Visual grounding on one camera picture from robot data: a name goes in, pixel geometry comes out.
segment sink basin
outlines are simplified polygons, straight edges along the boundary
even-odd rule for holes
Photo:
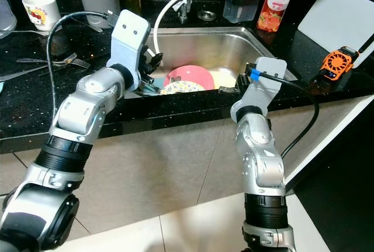
[[[244,27],[159,29],[158,44],[164,56],[163,66],[151,75],[156,80],[165,78],[177,67],[197,65],[210,71],[213,77],[219,72],[221,85],[226,86],[244,72],[247,62],[254,63],[259,56],[274,57]],[[147,45],[154,50],[153,32]],[[297,79],[288,70],[285,78]]]

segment juice bottle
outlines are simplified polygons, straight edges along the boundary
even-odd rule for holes
[[[279,24],[281,23],[289,1],[290,0],[265,0],[257,21],[257,28],[268,32],[278,31]]]

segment white cutting board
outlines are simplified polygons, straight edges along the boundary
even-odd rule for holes
[[[329,52],[348,46],[359,50],[374,33],[374,2],[316,0],[298,30]],[[357,68],[374,51],[374,42],[355,61]]]

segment silver robot arm segment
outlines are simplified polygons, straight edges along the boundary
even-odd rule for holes
[[[286,62],[260,57],[256,70],[282,78]],[[243,236],[253,252],[296,252],[287,219],[283,161],[265,118],[267,106],[280,88],[280,83],[254,74],[242,99],[231,108],[231,117],[238,122],[237,151],[243,160]]]
[[[106,114],[127,90],[139,86],[140,51],[149,32],[146,20],[121,12],[107,67],[79,80],[61,104],[47,143],[7,205],[0,223],[1,252],[48,250],[66,241],[79,207],[72,191],[84,178]]]

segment pink bowl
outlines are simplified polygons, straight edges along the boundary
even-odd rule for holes
[[[214,89],[214,80],[207,69],[195,65],[186,65],[172,70],[167,74],[164,86],[170,83],[170,79],[181,77],[181,81],[192,81],[201,85],[205,90]]]

